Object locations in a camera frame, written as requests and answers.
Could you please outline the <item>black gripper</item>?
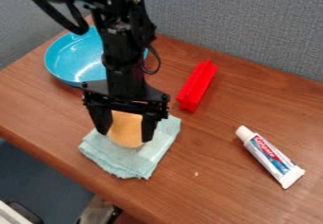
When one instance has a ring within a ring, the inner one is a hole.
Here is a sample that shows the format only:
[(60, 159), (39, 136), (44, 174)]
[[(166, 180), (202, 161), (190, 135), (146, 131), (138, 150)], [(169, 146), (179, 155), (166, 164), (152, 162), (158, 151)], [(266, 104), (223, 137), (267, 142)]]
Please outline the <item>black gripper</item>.
[(169, 118), (171, 96), (146, 81), (140, 64), (108, 66), (106, 79), (84, 81), (83, 105), (88, 109), (96, 130), (107, 135), (112, 124), (112, 111), (140, 114), (142, 140), (152, 140), (158, 121)]

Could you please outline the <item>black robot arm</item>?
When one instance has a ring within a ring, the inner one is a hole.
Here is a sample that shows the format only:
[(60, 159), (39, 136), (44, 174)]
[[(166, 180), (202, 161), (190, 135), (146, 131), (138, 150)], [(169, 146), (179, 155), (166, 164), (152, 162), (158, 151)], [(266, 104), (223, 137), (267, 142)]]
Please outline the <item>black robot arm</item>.
[(147, 14), (146, 0), (32, 1), (78, 35), (90, 29), (78, 5), (91, 11), (104, 47), (106, 79), (80, 84), (83, 105), (102, 134), (108, 133), (115, 111), (142, 115), (142, 141), (151, 141), (158, 122), (169, 117), (171, 96), (146, 81), (146, 75), (157, 73), (144, 64), (144, 52), (154, 50), (155, 40), (155, 24)]

